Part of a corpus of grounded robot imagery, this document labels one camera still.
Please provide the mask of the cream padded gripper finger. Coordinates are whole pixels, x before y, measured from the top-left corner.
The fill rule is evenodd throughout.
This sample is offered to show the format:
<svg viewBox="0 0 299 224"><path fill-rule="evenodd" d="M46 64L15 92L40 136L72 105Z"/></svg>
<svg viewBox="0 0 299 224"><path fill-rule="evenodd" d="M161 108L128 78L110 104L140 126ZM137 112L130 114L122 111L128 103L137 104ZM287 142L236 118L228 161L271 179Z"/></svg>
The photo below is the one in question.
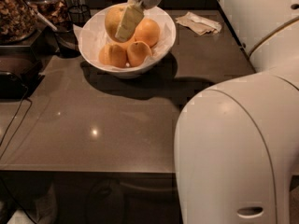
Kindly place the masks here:
<svg viewBox="0 0 299 224"><path fill-rule="evenodd" d="M117 27L115 38L120 42L128 41L134 34L135 28L143 20L144 11L140 2L128 0L121 11L121 20Z"/></svg>

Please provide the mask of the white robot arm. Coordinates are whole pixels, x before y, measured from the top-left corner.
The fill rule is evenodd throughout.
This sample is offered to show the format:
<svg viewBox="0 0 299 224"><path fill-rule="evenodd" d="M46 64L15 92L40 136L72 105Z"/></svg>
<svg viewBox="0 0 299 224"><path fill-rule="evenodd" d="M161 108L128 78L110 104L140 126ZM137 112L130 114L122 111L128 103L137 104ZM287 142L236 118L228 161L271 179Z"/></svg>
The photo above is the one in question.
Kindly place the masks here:
<svg viewBox="0 0 299 224"><path fill-rule="evenodd" d="M255 74L181 111L174 161L183 224L290 224L298 172L299 0L218 0Z"/></svg>

